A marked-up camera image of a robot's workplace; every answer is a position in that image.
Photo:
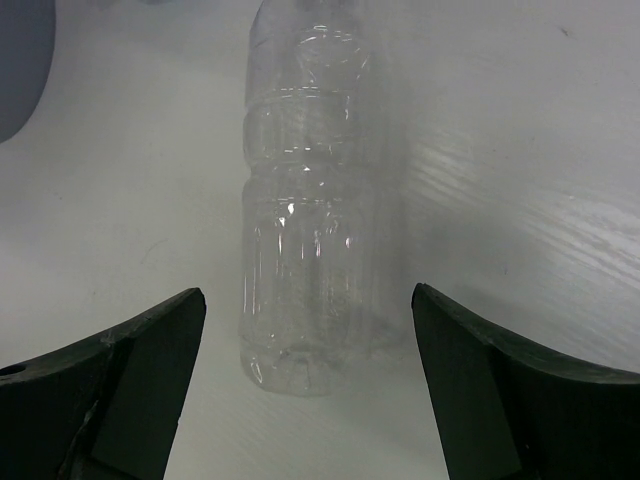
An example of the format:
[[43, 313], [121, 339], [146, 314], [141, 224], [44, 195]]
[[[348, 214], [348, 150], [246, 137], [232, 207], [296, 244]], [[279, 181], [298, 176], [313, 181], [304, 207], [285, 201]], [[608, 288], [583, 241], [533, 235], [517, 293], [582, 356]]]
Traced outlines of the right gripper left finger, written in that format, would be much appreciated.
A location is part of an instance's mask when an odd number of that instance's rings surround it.
[[190, 288], [2, 368], [2, 478], [163, 478], [205, 316], [202, 291]]

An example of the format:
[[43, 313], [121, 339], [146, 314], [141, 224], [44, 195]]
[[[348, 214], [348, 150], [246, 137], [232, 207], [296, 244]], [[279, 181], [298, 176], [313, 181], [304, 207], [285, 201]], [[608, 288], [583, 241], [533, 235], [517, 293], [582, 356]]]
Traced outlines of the clear ribbed bottle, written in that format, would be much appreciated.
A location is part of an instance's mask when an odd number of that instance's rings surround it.
[[325, 396], [386, 332], [385, 70], [363, 1], [265, 1], [249, 36], [240, 359]]

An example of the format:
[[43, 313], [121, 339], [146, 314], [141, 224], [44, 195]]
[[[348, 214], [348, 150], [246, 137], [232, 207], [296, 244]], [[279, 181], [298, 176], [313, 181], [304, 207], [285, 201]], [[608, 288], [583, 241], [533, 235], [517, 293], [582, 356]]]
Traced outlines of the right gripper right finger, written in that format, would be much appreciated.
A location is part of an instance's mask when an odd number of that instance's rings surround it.
[[426, 284], [411, 307], [450, 478], [638, 478], [638, 374], [545, 347]]

